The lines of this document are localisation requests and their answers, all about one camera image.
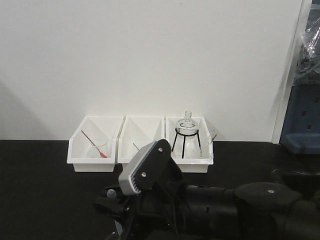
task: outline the tripod leg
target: tripod leg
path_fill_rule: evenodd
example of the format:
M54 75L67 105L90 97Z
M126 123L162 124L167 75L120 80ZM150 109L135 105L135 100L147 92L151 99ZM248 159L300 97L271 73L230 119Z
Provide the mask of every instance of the tripod leg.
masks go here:
M175 134L175 138L174 138L174 142L173 142L173 146L172 146L172 152L174 151L174 148L175 148L175 144L176 144L176 141L177 141L177 136L178 136L178 133Z
M186 136L183 136L182 158L185 156Z

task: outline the red stirring rod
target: red stirring rod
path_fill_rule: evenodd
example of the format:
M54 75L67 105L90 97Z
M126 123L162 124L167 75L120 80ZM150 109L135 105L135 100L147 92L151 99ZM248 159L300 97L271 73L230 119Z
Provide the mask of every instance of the red stirring rod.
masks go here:
M83 135L85 135L85 137L90 141L90 143L95 147L95 149L98 150L98 152L100 153L100 156L103 157L104 159L107 159L108 157L99 150L99 148L98 148L98 147L95 145L95 143L88 137L88 135L87 135L84 131L82 131L82 130L81 130L81 132L82 132Z

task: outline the white wall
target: white wall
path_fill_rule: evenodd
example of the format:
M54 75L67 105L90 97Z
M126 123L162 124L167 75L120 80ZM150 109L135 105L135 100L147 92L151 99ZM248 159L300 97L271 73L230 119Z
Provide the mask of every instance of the white wall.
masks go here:
M2 0L0 139L190 110L220 140L271 141L301 3Z

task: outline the white bin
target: white bin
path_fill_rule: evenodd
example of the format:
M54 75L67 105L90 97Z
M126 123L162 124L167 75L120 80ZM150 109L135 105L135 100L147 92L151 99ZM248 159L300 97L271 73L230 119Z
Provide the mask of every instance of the white bin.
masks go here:
M86 116L69 140L67 163L75 172L113 172L123 116ZM103 158L82 131L93 141Z
M182 117L165 117L165 139L170 143L171 148L176 137L176 122ZM176 138L175 146L171 156L175 163L180 167L183 173L206 173L208 166L214 164L213 147L211 136L204 117L192 117L199 124L199 138L202 147L200 153L197 136L192 139L186 139L183 151L183 137Z
M119 138L118 163L125 167L143 146L165 138L165 117L127 116Z

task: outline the plastic storage bin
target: plastic storage bin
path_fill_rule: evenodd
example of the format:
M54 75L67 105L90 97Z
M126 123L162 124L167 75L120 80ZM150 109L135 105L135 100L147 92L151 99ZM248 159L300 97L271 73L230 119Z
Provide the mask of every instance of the plastic storage bin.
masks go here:
M176 122L181 118L165 117L165 138L170 143L171 148L176 137ZM178 135L171 156L184 173L206 173L208 166L214 164L213 147L212 144L209 144L211 143L211 136L204 117L192 117L192 119L199 124L202 152L199 149L198 138L194 136L192 139L186 139L184 158L182 158L184 139Z
M75 172L112 172L123 116L86 116L69 140L67 163ZM107 156L103 158L82 131Z
M280 144L293 154L320 154L320 85L292 87Z
M119 138L118 163L125 167L138 149L165 138L165 117L127 116Z

